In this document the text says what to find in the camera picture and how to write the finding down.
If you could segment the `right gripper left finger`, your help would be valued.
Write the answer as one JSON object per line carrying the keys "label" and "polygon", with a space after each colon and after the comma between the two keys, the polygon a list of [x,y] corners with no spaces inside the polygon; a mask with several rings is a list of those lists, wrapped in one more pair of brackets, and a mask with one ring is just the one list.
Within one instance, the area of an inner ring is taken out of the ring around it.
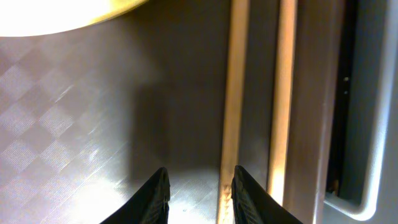
{"label": "right gripper left finger", "polygon": [[161,167],[101,224],[168,224],[169,200],[169,175],[167,169]]}

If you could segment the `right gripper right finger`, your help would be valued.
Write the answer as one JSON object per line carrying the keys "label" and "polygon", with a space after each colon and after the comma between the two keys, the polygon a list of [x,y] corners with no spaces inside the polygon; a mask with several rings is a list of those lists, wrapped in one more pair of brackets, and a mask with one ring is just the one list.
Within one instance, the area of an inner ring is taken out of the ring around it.
{"label": "right gripper right finger", "polygon": [[231,188],[236,224],[302,224],[281,207],[243,166],[234,168]]}

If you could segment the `yellow plate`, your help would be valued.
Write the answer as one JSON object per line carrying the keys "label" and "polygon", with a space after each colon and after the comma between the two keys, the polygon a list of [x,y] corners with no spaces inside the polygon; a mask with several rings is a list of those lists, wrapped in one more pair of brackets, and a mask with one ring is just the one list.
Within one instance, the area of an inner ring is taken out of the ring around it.
{"label": "yellow plate", "polygon": [[1,36],[54,34],[124,14],[147,0],[1,0]]}

